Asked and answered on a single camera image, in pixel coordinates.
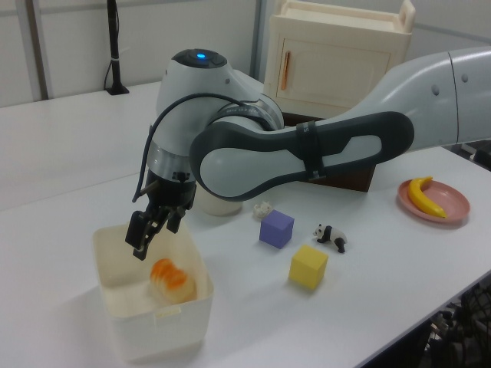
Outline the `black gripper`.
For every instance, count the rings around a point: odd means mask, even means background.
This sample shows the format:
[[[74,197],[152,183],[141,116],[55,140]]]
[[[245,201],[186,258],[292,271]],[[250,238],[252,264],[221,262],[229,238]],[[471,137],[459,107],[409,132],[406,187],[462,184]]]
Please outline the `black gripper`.
[[[125,242],[133,247],[133,256],[141,261],[146,259],[153,237],[165,222],[170,232],[179,231],[182,218],[193,206],[196,183],[167,180],[149,172],[146,188],[149,199],[147,208],[145,212],[135,211],[132,214],[125,238]]]

